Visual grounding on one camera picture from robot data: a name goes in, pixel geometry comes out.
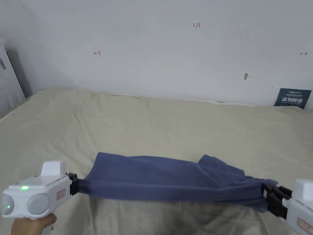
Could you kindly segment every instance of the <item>white wall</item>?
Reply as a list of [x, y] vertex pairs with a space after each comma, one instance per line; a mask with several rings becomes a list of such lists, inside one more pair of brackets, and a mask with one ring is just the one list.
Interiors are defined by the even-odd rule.
[[79, 86], [273, 105], [280, 88], [313, 89], [312, 9], [311, 0], [1, 0], [0, 37], [27, 95]]

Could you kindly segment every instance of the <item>finger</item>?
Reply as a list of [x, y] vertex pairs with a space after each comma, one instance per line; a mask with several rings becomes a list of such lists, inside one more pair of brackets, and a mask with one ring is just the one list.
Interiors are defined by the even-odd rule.
[[49, 214], [45, 218], [39, 219], [40, 223], [42, 224], [42, 227], [48, 227], [51, 224], [54, 224], [57, 221], [57, 217], [54, 214]]

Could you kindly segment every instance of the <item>black clamp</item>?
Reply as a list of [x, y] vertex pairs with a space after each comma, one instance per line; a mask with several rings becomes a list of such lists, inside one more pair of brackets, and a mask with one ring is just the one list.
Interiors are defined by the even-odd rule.
[[262, 184], [261, 194], [267, 201], [267, 210], [277, 217], [287, 218], [288, 209], [282, 205], [282, 200], [291, 198], [292, 191], [283, 186]]
[[68, 173], [67, 176], [72, 181], [72, 184], [69, 186], [69, 193], [70, 195], [75, 195], [79, 192], [79, 180], [77, 174]]

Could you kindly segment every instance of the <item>bed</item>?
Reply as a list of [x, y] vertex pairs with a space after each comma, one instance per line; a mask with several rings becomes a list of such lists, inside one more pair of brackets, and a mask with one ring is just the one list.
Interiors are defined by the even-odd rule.
[[[0, 120], [0, 190], [64, 160], [84, 178], [98, 152], [197, 162], [204, 154], [293, 188], [313, 177], [313, 112], [50, 88]], [[75, 195], [54, 234], [292, 234], [269, 212], [210, 203], [117, 201]], [[2, 234], [13, 220], [0, 218]]]

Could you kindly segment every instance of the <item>human hand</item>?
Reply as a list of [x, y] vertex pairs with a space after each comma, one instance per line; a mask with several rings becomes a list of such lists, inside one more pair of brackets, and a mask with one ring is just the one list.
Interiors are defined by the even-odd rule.
[[57, 218], [54, 214], [35, 220], [26, 218], [15, 219], [12, 225], [11, 235], [41, 235], [45, 227], [54, 224], [56, 221]]

